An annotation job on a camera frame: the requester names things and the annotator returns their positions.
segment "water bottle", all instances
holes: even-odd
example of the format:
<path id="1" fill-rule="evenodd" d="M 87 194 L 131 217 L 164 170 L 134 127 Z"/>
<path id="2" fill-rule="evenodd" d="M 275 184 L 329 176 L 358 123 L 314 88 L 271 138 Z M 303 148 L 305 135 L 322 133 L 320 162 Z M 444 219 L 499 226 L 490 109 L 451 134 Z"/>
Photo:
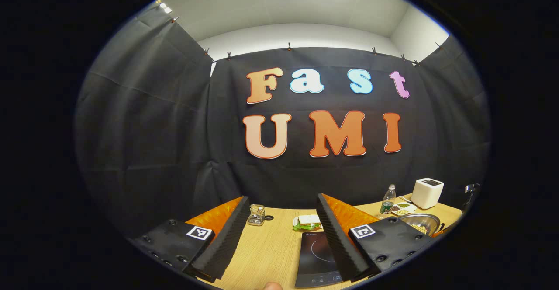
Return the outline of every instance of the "water bottle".
<path id="1" fill-rule="evenodd" d="M 394 206 L 395 200 L 396 200 L 396 185 L 391 184 L 388 187 L 388 192 L 386 192 L 385 198 L 383 198 L 383 204 L 381 206 L 380 214 L 390 213 L 392 206 Z"/>

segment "metal bowl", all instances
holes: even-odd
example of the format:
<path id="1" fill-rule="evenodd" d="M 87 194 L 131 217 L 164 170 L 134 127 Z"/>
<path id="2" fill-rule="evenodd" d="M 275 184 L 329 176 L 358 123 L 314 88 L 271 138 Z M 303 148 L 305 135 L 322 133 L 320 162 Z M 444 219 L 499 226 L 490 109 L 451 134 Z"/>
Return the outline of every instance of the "metal bowl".
<path id="1" fill-rule="evenodd" d="M 402 216 L 399 218 L 401 221 L 404 221 L 406 224 L 410 226 L 412 224 L 416 226 L 422 226 L 427 229 L 427 235 L 431 236 L 439 226 L 441 226 L 441 220 L 432 214 L 427 213 L 413 213 L 407 214 L 406 216 Z"/>

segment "wooden table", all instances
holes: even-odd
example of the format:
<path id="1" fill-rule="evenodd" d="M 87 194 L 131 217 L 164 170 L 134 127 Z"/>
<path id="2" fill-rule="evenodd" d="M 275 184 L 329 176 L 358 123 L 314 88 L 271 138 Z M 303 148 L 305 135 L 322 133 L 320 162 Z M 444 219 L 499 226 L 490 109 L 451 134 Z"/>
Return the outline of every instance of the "wooden table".
<path id="1" fill-rule="evenodd" d="M 404 195 L 409 199 L 411 194 Z M 403 199 L 396 198 L 396 203 Z M 360 210 L 377 216 L 382 202 L 356 206 Z M 437 203 L 428 210 L 417 208 L 415 213 L 433 214 L 445 227 L 453 224 L 462 215 L 456 208 Z M 225 290 L 261 290 L 269 281 L 278 282 L 284 290 L 296 289 L 295 279 L 299 268 L 301 232 L 293 230 L 293 218 L 301 214 L 316 214 L 316 210 L 288 210 L 266 207 L 266 215 L 274 219 L 265 221 L 261 227 L 247 224 L 231 263 L 221 280 L 210 283 Z M 314 290 L 339 290 L 366 280 L 349 280 L 312 288 Z"/>

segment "black fabric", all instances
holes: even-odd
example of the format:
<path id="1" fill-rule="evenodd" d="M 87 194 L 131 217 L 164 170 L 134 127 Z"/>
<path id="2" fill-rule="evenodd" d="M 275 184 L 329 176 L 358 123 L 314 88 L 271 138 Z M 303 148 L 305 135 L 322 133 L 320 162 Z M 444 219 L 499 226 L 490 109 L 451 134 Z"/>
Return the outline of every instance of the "black fabric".
<path id="1" fill-rule="evenodd" d="M 152 6 L 125 24 L 92 64 L 76 106 L 82 174 L 129 238 L 218 203 L 200 197 L 213 182 L 204 116 L 212 59 L 171 20 Z"/>
<path id="2" fill-rule="evenodd" d="M 216 191 L 226 199 L 250 196 L 255 203 L 279 208 L 313 208 L 317 193 L 349 204 L 382 200 L 388 185 L 398 194 L 411 193 L 415 180 L 432 177 L 445 182 L 440 201 L 460 208 L 460 194 L 469 183 L 481 183 L 489 150 L 489 111 L 481 82 L 450 37 L 419 66 L 390 55 L 339 48 L 276 49 L 219 60 L 214 69 L 208 101 L 208 140 L 216 167 Z M 272 99 L 249 105 L 246 75 L 280 67 Z M 321 93 L 294 93 L 289 84 L 297 69 L 315 69 L 325 89 Z M 355 94 L 347 78 L 349 69 L 365 69 L 373 91 Z M 389 74 L 398 71 L 410 93 L 401 98 Z M 327 110 L 338 125 L 348 111 L 365 113 L 364 156 L 332 152 L 326 158 L 309 155 L 314 145 L 314 122 L 309 113 Z M 385 153 L 383 114 L 398 113 L 402 149 Z M 276 159 L 259 159 L 245 146 L 243 117 L 263 115 L 262 144 L 275 143 L 276 113 L 292 115 L 288 144 Z"/>

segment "pink letter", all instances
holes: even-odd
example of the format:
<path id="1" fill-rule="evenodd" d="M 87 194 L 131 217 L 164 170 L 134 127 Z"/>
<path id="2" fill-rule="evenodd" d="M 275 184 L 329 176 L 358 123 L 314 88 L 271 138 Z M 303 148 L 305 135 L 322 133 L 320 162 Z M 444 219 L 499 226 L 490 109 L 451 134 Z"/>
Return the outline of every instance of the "pink letter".
<path id="1" fill-rule="evenodd" d="M 406 80 L 400 76 L 397 71 L 390 74 L 390 78 L 394 80 L 394 85 L 396 85 L 396 91 L 400 97 L 407 99 L 410 97 L 410 93 L 404 89 L 404 83 Z"/>

